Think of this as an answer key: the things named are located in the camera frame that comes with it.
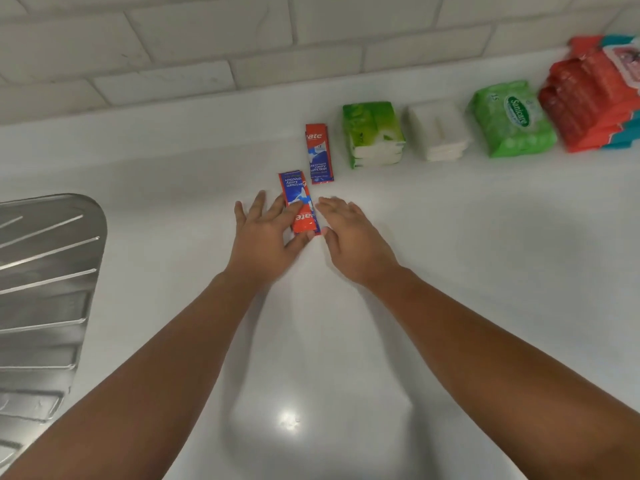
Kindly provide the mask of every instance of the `person's left arm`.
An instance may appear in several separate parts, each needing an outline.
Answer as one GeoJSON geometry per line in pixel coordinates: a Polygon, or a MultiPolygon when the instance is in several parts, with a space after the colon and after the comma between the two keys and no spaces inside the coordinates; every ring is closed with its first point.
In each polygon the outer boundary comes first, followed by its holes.
{"type": "Polygon", "coordinates": [[[313,237],[284,245],[302,202],[278,197],[262,216],[260,192],[237,232],[227,268],[112,375],[56,421],[3,480],[160,480],[213,389],[252,299],[293,263],[313,237]]]}

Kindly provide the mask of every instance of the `backsplash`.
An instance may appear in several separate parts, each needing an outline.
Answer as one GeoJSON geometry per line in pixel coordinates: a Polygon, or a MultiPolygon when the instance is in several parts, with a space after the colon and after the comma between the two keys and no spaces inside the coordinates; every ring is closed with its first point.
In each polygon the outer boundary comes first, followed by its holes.
{"type": "Polygon", "coordinates": [[[603,32],[640,0],[0,0],[0,124],[603,32]]]}

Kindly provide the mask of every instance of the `person's right arm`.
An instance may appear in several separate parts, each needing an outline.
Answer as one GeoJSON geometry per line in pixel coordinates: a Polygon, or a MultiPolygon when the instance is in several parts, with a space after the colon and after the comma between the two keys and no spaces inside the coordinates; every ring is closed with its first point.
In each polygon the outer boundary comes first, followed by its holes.
{"type": "Polygon", "coordinates": [[[438,380],[531,480],[640,479],[640,415],[398,265],[354,203],[322,198],[334,265],[393,313],[438,380]]]}

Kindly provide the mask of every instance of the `person's left hand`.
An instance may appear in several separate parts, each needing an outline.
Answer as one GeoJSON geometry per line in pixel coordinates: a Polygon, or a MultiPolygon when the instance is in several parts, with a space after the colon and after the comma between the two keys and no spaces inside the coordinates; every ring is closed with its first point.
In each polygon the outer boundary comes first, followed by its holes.
{"type": "Polygon", "coordinates": [[[316,235],[300,233],[287,245],[283,233],[296,219],[303,203],[285,209],[280,195],[262,215],[266,192],[260,191],[245,215],[242,202],[236,202],[236,240],[225,272],[243,282],[263,288],[276,281],[292,265],[300,251],[316,235]]]}

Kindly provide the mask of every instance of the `metal surface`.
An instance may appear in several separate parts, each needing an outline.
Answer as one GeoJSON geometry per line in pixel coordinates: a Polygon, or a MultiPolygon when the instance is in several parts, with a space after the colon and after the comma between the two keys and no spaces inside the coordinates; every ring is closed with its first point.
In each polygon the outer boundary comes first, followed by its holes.
{"type": "Polygon", "coordinates": [[[70,391],[106,231],[84,196],[0,204],[0,467],[46,430],[70,391]]]}

